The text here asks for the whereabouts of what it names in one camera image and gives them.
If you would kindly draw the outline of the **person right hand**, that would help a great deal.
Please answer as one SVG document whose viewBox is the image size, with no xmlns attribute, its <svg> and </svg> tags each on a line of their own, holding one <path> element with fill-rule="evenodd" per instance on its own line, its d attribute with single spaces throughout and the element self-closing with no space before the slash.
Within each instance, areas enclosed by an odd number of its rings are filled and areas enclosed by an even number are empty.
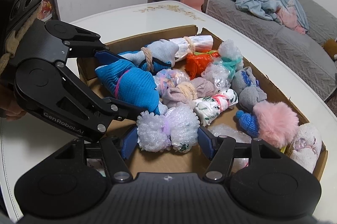
<svg viewBox="0 0 337 224">
<path fill-rule="evenodd" d="M 7 121 L 15 121 L 22 118 L 26 111 L 18 104 L 14 92 L 1 85 L 1 109 L 5 111 Z"/>
</svg>

